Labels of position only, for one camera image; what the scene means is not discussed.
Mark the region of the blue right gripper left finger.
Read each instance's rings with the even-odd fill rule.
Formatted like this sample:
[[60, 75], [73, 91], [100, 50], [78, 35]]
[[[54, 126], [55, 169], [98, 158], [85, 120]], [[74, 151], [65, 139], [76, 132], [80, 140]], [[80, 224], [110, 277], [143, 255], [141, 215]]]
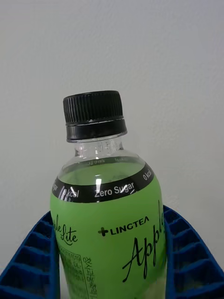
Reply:
[[60, 298], [59, 251], [50, 212], [34, 225], [2, 272], [0, 297]]

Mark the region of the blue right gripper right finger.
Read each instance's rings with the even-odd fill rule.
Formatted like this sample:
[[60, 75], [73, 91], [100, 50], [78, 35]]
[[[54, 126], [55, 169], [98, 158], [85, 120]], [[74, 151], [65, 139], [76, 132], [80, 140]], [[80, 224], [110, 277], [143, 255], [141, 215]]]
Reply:
[[193, 227], [164, 206], [167, 299], [223, 299], [224, 272]]

